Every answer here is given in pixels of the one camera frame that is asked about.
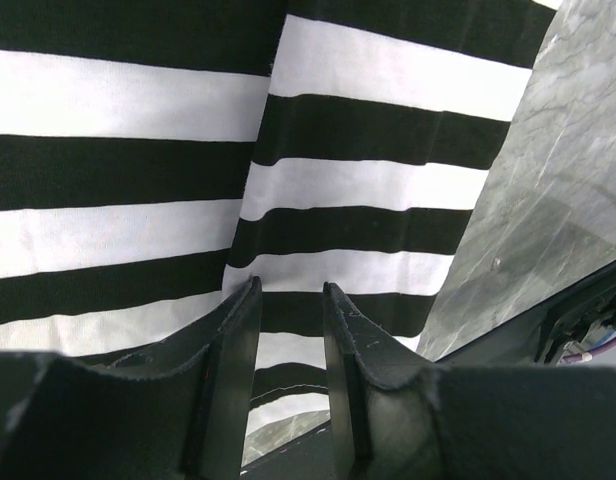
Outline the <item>black white striped tank top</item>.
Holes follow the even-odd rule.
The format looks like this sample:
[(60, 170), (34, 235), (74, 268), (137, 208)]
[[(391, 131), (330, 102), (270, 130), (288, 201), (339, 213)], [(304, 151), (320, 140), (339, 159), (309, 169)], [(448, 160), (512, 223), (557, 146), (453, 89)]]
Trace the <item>black white striped tank top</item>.
[(322, 409), (322, 284), (418, 345), (557, 9), (0, 1), (0, 350), (130, 350), (255, 275), (254, 401)]

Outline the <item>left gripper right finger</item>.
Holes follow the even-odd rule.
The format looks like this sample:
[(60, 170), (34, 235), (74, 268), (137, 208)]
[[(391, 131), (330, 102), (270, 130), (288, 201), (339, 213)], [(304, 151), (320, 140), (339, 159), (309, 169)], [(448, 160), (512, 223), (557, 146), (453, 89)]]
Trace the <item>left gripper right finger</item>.
[(418, 356), (323, 288), (341, 479), (616, 479), (616, 368)]

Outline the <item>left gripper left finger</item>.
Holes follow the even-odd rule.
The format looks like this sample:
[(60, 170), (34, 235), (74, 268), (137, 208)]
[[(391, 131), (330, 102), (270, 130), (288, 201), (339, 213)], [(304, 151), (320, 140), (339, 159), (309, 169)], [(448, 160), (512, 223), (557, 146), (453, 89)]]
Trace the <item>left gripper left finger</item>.
[(262, 311), (258, 278), (110, 365), (0, 352), (0, 479), (235, 479)]

